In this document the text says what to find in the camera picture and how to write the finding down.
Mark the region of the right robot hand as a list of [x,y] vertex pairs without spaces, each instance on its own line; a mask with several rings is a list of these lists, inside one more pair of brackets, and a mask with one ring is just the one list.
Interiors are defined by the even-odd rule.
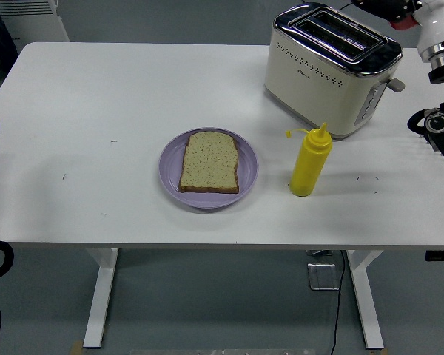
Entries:
[[353,1],[352,4],[386,20],[395,30],[421,27],[417,51],[425,60],[444,50],[444,1]]

